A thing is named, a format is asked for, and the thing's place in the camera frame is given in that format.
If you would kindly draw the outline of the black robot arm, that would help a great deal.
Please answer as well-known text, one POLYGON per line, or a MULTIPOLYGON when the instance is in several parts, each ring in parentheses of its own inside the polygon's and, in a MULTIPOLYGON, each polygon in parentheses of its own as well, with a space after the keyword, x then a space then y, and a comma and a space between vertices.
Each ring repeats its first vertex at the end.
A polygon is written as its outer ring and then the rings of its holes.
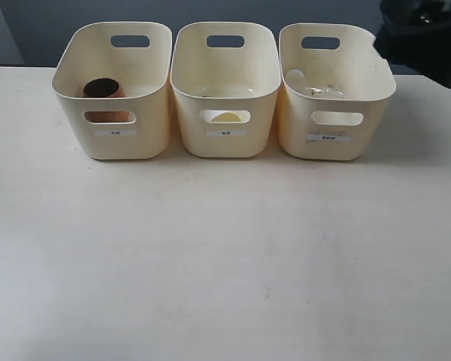
POLYGON ((380 12, 376 51, 451 89, 451 1, 383 0, 380 12))

